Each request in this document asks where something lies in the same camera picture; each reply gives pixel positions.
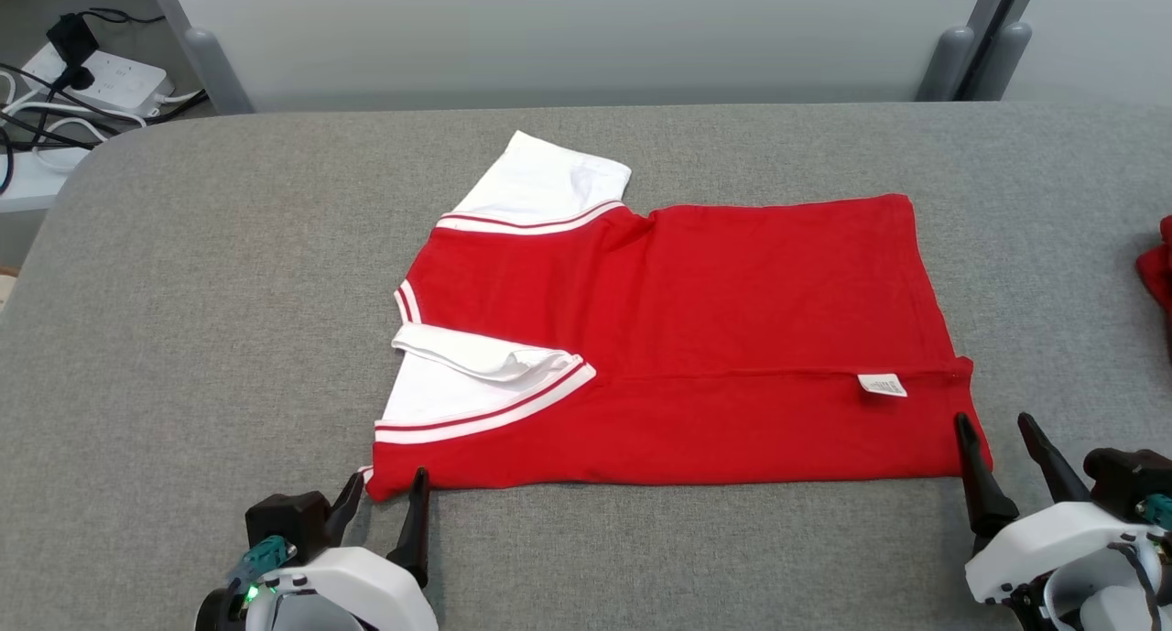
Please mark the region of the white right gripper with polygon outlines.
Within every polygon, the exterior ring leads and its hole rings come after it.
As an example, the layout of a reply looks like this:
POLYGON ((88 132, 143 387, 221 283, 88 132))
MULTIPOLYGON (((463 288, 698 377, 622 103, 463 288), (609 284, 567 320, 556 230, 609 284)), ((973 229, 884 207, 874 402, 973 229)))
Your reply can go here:
POLYGON ((1137 588, 1137 569, 1118 550, 1137 552, 1151 588, 1159 589, 1164 565, 1154 527, 1122 521, 1091 502, 1090 489, 1029 413, 1018 414, 1026 452, 1038 464, 1055 506, 1017 520, 1017 506, 993 477, 983 443, 970 418, 955 415, 961 481, 974 540, 990 540, 966 565, 970 596, 979 603, 1008 598, 1017 586, 1047 582, 1047 604, 1081 604, 1102 589, 1137 588))

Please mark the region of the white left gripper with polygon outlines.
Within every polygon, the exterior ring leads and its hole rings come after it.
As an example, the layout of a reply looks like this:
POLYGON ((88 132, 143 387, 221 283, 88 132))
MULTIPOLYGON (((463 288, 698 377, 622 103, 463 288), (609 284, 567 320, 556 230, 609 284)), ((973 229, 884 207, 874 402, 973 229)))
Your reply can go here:
MULTIPOLYGON (((364 473, 353 473, 325 518, 340 545, 364 496, 364 473)), ((304 566, 261 577, 245 631, 440 631, 421 588, 429 582, 429 473, 417 469, 407 490, 398 540, 384 557, 360 547, 327 549, 304 566)))

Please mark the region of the red shorts with white stripes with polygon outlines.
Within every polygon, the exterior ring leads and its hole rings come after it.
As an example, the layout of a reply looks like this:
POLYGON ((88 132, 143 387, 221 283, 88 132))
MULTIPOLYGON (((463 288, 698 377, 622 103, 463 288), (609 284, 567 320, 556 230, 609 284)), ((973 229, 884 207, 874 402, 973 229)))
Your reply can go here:
POLYGON ((1161 219, 1159 232, 1160 246, 1143 252, 1134 266, 1147 292, 1172 321, 1172 215, 1161 219))

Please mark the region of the red shirt with white sleeves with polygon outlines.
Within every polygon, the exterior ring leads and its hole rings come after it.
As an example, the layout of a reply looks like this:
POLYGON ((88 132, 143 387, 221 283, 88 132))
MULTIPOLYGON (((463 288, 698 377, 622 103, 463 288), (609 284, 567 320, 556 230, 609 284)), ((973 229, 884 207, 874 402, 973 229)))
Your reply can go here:
POLYGON ((934 479, 979 427, 902 194, 624 204, 631 168, 516 133, 395 290, 372 498, 531 484, 934 479))

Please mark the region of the white partition panel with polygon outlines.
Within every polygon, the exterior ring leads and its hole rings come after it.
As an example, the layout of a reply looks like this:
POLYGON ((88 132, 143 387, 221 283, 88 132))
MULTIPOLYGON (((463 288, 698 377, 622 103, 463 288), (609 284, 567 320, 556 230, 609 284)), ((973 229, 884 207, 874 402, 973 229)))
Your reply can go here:
POLYGON ((977 0, 179 0, 255 113, 902 102, 977 0))
POLYGON ((1172 108, 1172 0, 1028 0, 1020 22, 1006 101, 1172 108))

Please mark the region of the flat white power strip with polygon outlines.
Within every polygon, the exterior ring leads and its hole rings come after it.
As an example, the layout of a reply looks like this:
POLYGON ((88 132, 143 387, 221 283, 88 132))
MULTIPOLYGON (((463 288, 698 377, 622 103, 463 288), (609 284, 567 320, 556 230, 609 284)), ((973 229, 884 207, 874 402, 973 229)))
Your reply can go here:
POLYGON ((76 165, 91 151, 86 148, 42 148, 14 156, 11 184, 0 194, 0 213, 47 210, 76 165))

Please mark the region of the white multi-socket power strip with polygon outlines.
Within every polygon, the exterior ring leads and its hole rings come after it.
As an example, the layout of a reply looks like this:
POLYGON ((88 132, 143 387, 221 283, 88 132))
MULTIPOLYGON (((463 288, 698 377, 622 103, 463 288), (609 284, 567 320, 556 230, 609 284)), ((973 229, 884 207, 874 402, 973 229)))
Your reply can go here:
MULTIPOLYGON (((80 90, 66 88, 64 93, 104 111, 135 114, 143 118, 157 116, 164 104, 162 101, 176 90, 173 81, 163 69, 110 52, 95 50, 83 67, 91 72, 91 84, 80 90)), ((46 82, 54 82, 64 72, 64 62, 50 45, 46 45, 22 69, 46 82)))

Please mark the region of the black power adapter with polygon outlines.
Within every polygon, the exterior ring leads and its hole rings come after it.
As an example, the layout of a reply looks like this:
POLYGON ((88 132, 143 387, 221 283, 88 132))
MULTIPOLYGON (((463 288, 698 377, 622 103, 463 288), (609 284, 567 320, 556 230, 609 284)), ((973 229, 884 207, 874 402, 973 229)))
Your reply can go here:
POLYGON ((47 38, 49 45, 64 63, 63 72, 50 84, 50 89, 84 90, 91 88, 95 76, 93 76, 91 69, 86 67, 86 63, 98 50, 98 42, 87 25, 86 16, 80 13, 60 16, 59 21, 47 30, 47 38))

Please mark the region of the grey partition post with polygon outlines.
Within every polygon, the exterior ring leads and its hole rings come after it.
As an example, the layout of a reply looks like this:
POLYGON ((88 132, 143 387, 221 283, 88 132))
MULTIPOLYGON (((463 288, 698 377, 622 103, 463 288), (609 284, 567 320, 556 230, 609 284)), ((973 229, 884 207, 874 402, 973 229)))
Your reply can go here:
POLYGON ((179 0, 156 1, 176 38, 179 39, 180 50, 188 56, 189 65, 202 81, 202 89, 207 91, 213 108, 222 116, 254 114, 255 107, 252 106, 216 34, 195 25, 180 8, 179 0))
POLYGON ((958 87, 956 100, 984 102, 1004 97, 1034 34, 1026 22, 1030 1, 977 0, 970 14, 974 34, 970 67, 958 87))
POLYGON ((950 102, 960 96, 966 75, 976 62, 979 52, 999 27, 1004 1, 977 0, 967 23, 942 30, 914 101, 950 102))

